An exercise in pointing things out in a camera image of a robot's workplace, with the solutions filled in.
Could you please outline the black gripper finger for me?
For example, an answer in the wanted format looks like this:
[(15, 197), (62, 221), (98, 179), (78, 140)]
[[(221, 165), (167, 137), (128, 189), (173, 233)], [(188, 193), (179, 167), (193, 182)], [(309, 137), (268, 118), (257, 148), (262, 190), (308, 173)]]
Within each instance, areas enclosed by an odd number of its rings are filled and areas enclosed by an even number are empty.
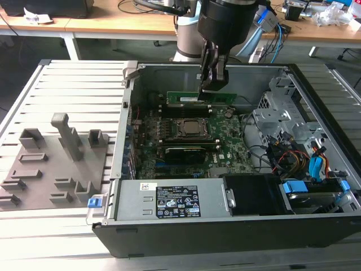
[(213, 61), (213, 45), (210, 41), (205, 41), (201, 56), (201, 81), (199, 92), (204, 90), (210, 90), (210, 86), (213, 82), (212, 74), (212, 61)]
[(218, 91), (229, 82), (229, 74), (226, 69), (228, 55), (215, 55), (209, 65), (209, 75), (207, 78), (207, 90)]

